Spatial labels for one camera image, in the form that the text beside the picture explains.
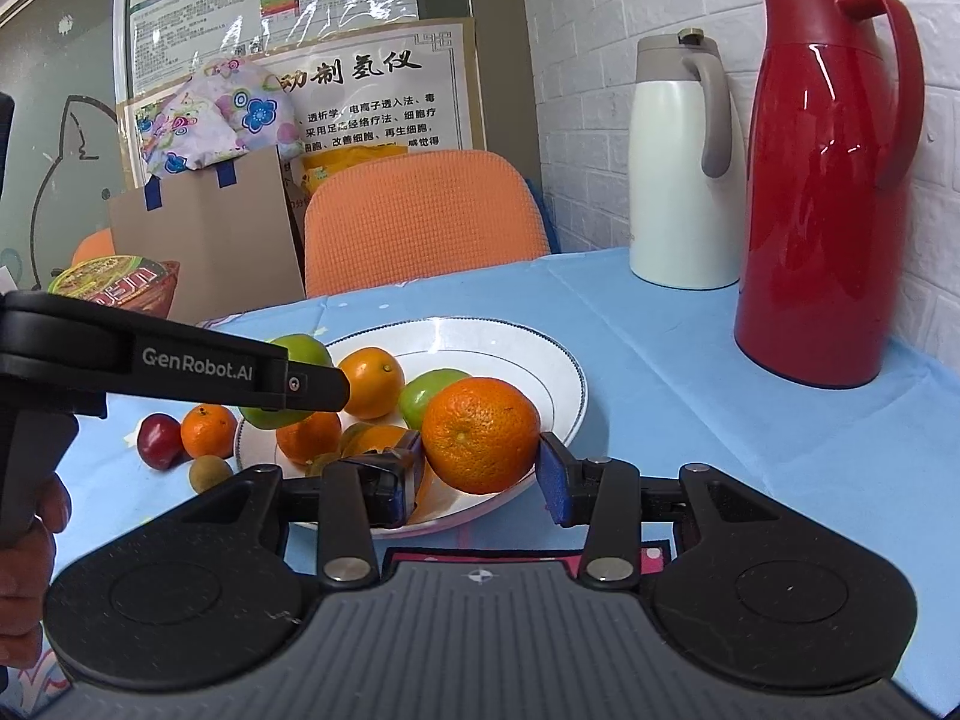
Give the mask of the person's left hand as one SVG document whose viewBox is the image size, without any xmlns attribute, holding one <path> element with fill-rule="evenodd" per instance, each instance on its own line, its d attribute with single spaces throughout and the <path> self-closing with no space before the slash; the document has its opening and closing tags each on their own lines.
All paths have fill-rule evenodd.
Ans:
<svg viewBox="0 0 960 720">
<path fill-rule="evenodd" d="M 2 551 L 0 559 L 0 650 L 3 667 L 29 670 L 43 650 L 44 593 L 52 577 L 57 533 L 67 528 L 71 500 L 62 480 L 53 475 L 37 501 L 28 533 Z"/>
</svg>

